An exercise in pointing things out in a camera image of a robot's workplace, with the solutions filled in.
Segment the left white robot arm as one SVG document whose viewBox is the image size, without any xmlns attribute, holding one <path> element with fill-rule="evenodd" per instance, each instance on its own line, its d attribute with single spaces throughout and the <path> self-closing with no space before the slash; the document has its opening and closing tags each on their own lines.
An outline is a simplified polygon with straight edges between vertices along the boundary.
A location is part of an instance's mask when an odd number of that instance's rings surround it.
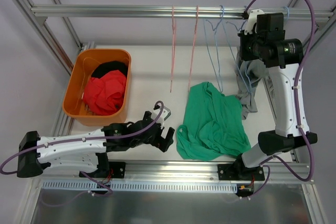
<svg viewBox="0 0 336 224">
<path fill-rule="evenodd" d="M 107 154 L 125 152 L 143 144 L 166 152 L 175 130 L 162 136 L 164 122 L 171 116 L 167 108 L 145 111 L 137 122 L 112 123 L 101 129 L 71 136 L 45 137 L 37 131 L 26 133 L 19 145 L 17 177 L 31 178 L 45 171 L 71 170 L 90 177 L 105 177 L 110 168 Z"/>
</svg>

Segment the red tank top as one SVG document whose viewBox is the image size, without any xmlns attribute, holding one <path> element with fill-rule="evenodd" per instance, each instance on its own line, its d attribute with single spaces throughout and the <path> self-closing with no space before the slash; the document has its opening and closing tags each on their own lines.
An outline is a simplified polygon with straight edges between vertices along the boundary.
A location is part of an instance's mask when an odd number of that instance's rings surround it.
<svg viewBox="0 0 336 224">
<path fill-rule="evenodd" d="M 123 105 L 126 83 L 127 77 L 120 70 L 93 72 L 82 100 L 96 115 L 113 115 Z"/>
</svg>

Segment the green tank top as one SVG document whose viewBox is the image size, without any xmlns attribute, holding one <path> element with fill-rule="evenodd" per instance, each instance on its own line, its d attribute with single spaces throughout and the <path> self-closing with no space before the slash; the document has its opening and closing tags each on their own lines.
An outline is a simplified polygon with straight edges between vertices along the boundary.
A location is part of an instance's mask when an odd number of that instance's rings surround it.
<svg viewBox="0 0 336 224">
<path fill-rule="evenodd" d="M 212 161 L 250 150 L 241 112 L 238 99 L 220 93 L 212 83 L 192 86 L 183 123 L 176 131 L 176 149 L 181 158 Z"/>
</svg>

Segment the black tank top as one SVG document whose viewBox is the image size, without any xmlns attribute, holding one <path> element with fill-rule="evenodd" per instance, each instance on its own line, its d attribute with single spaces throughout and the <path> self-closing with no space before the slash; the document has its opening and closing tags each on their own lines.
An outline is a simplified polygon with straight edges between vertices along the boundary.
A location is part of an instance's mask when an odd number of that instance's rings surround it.
<svg viewBox="0 0 336 224">
<path fill-rule="evenodd" d="M 109 61 L 100 64 L 93 71 L 91 76 L 93 78 L 102 78 L 104 75 L 109 73 L 110 71 L 120 71 L 125 77 L 128 75 L 128 66 L 120 61 Z"/>
</svg>

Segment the grey tank top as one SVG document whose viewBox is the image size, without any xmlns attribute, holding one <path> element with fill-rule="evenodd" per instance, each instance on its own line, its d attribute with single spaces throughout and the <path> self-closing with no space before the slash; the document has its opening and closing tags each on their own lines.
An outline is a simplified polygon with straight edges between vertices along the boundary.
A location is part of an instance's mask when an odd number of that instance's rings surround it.
<svg viewBox="0 0 336 224">
<path fill-rule="evenodd" d="M 240 50 L 236 55 L 236 80 L 238 93 L 236 98 L 240 101 L 242 107 L 242 120 L 247 119 L 250 113 L 257 113 L 255 101 L 256 89 L 260 80 L 268 75 L 264 63 L 260 60 L 244 61 L 240 56 Z"/>
</svg>

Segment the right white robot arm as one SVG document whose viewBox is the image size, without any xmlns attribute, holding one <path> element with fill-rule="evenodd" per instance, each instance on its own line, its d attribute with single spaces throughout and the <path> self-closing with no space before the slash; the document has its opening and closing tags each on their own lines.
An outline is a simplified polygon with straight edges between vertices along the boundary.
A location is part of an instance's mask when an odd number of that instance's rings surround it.
<svg viewBox="0 0 336 224">
<path fill-rule="evenodd" d="M 262 62 L 268 70 L 275 93 L 275 129 L 258 134 L 258 142 L 240 154 L 228 169 L 239 180 L 248 180 L 261 164 L 279 153 L 316 143 L 304 114 L 303 95 L 298 73 L 303 60 L 299 39 L 286 39 L 283 13 L 250 12 L 240 37 L 239 58 Z"/>
</svg>

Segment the pink wire hanger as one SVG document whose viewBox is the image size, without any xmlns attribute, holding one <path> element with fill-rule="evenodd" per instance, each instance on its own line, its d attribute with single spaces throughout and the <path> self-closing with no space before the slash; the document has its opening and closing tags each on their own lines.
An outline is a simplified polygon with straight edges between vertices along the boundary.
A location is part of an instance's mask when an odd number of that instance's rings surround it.
<svg viewBox="0 0 336 224">
<path fill-rule="evenodd" d="M 189 76 L 188 76 L 188 92 L 190 91 L 191 81 L 192 81 L 193 61 L 194 61 L 194 53 L 195 53 L 195 46 L 196 46 L 196 40 L 197 40 L 198 16 L 199 16 L 199 6 L 197 5 L 196 14 L 195 14 L 195 26 L 194 26 L 193 44 L 192 44 L 192 52 L 191 52 L 190 71 L 189 71 Z"/>
<path fill-rule="evenodd" d="M 170 93 L 173 88 L 174 64 L 175 64 L 175 46 L 176 46 L 176 20 L 175 7 L 172 6 L 172 51 L 171 51 L 171 77 L 170 77 Z"/>
</svg>

